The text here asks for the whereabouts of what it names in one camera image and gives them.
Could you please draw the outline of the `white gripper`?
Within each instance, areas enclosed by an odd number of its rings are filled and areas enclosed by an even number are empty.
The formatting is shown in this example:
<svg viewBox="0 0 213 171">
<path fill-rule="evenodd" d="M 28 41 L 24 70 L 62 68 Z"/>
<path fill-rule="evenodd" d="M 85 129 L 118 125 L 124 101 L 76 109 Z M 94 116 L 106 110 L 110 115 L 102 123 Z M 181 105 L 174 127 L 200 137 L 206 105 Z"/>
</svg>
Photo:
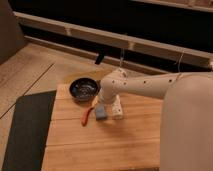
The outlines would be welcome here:
<svg viewBox="0 0 213 171">
<path fill-rule="evenodd" d="M 98 93 L 98 102 L 102 104 L 112 104 L 116 99 L 116 95 L 112 92 L 101 89 Z"/>
</svg>

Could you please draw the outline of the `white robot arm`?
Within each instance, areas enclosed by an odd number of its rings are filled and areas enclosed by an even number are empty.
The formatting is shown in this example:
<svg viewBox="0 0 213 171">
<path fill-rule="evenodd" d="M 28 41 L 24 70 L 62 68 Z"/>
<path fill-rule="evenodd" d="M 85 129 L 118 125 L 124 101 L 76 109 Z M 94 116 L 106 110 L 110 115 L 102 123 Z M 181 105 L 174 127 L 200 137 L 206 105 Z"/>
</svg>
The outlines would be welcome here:
<svg viewBox="0 0 213 171">
<path fill-rule="evenodd" d="M 213 171 L 213 72 L 131 78 L 117 69 L 100 85 L 104 103 L 121 92 L 163 101 L 160 171 Z"/>
</svg>

